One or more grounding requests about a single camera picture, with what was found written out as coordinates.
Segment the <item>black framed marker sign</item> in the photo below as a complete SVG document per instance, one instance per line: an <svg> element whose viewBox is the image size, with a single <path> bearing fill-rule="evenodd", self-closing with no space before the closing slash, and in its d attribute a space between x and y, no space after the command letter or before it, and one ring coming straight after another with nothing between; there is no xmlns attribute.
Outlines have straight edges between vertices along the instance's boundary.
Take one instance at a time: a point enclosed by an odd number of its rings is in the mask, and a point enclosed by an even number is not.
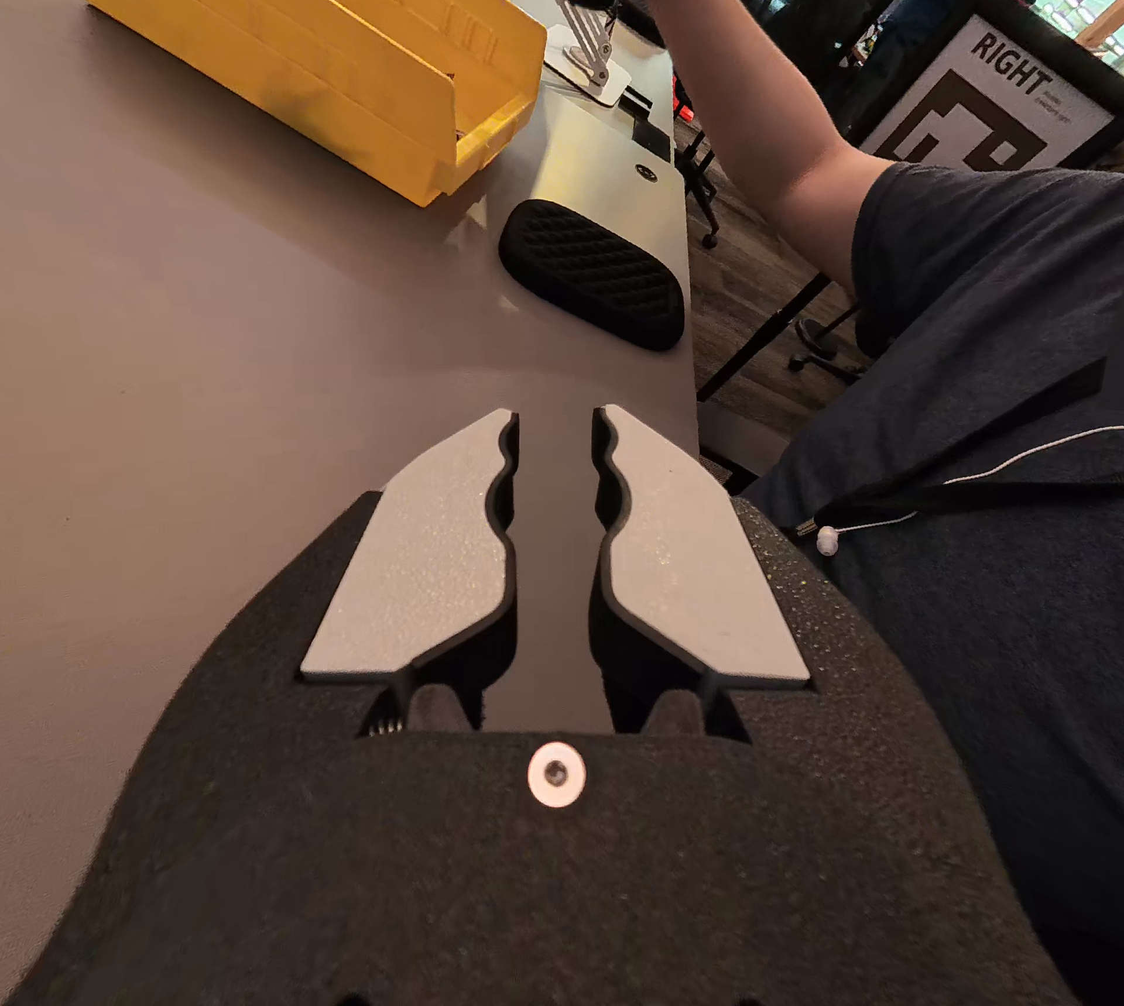
<svg viewBox="0 0 1124 1006"><path fill-rule="evenodd" d="M1018 0L967 0L851 142L870 156L979 172L1088 169L1122 148L1123 79Z"/></svg>

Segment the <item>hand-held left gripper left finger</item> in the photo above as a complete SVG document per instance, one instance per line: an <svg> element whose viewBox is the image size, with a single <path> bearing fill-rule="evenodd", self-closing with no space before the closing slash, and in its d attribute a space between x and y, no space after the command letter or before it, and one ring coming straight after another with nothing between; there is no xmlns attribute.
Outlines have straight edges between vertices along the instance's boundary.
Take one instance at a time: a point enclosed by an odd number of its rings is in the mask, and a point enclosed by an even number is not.
<svg viewBox="0 0 1124 1006"><path fill-rule="evenodd" d="M390 479L303 653L305 682L379 686L400 719L444 686L482 728L484 691L517 647L518 445L518 415L497 408Z"/></svg>

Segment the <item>black table leg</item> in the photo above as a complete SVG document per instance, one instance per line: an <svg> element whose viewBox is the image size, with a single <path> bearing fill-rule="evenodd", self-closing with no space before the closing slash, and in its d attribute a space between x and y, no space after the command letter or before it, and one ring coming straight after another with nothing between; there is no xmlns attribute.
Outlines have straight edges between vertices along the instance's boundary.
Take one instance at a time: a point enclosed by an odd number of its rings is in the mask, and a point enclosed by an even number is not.
<svg viewBox="0 0 1124 1006"><path fill-rule="evenodd" d="M710 379L697 390L695 393L695 400L698 404L706 404L710 398L718 393L718 391L729 382L734 377L747 365L747 363L756 355L765 350L773 341L778 339L779 336L789 327L790 324L796 320L800 312L812 303L822 291L830 286L831 279L826 274L817 273L813 277L808 283L801 287L794 298L789 299L783 303L776 312L773 312L758 329L751 335L750 339L738 348L724 364L719 368Z"/></svg>

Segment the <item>black chair castor base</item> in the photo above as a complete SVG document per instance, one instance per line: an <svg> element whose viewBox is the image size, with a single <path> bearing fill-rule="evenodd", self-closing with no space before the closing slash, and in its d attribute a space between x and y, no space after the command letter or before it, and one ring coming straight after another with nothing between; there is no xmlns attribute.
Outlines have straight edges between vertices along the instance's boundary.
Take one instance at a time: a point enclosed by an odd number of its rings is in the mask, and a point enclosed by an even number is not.
<svg viewBox="0 0 1124 1006"><path fill-rule="evenodd" d="M835 337L835 332L858 311L859 307L852 305L846 311L840 312L834 320L826 324L815 321L807 316L803 316L794 323L794 335L800 342L803 350L789 357L788 372L795 374L806 368L817 368L845 386L851 386L864 377L869 368L847 368L847 365L841 365L836 361L839 341Z"/></svg>

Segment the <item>yellow plastic bin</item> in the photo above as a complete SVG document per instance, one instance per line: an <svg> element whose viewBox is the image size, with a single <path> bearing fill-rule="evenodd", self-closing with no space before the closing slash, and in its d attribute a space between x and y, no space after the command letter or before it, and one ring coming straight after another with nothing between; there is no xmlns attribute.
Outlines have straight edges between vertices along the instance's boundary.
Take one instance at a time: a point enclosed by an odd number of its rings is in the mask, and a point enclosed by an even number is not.
<svg viewBox="0 0 1124 1006"><path fill-rule="evenodd" d="M87 0L419 207L529 123L547 30L504 0Z"/></svg>

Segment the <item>person's right forearm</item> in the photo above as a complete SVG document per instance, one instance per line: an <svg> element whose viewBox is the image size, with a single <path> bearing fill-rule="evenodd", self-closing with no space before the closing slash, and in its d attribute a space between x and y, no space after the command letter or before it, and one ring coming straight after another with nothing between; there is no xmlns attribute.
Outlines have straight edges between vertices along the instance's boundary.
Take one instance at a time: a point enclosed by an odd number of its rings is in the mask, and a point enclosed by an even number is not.
<svg viewBox="0 0 1124 1006"><path fill-rule="evenodd" d="M842 138L738 0L647 1L726 176L781 241L854 296L859 215L892 164Z"/></svg>

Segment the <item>black elbow rest pad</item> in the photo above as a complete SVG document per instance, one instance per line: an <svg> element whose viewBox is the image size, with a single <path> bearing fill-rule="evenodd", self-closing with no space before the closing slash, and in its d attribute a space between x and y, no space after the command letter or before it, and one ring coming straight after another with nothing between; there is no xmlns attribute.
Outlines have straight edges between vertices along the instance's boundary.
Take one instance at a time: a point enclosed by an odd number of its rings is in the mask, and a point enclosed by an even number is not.
<svg viewBox="0 0 1124 1006"><path fill-rule="evenodd" d="M676 275L655 256L568 207L527 199L498 242L506 271L532 294L618 339L667 352L682 338Z"/></svg>

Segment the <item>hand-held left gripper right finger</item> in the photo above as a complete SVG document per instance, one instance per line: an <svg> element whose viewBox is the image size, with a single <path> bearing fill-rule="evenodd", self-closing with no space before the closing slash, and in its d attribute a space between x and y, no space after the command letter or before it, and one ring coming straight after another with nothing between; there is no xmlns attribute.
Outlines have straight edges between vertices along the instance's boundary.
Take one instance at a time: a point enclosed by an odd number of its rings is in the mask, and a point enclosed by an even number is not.
<svg viewBox="0 0 1124 1006"><path fill-rule="evenodd" d="M667 695L705 733L745 733L733 696L812 690L812 672L724 488L623 406L592 415L604 528L589 647L611 727L647 729Z"/></svg>

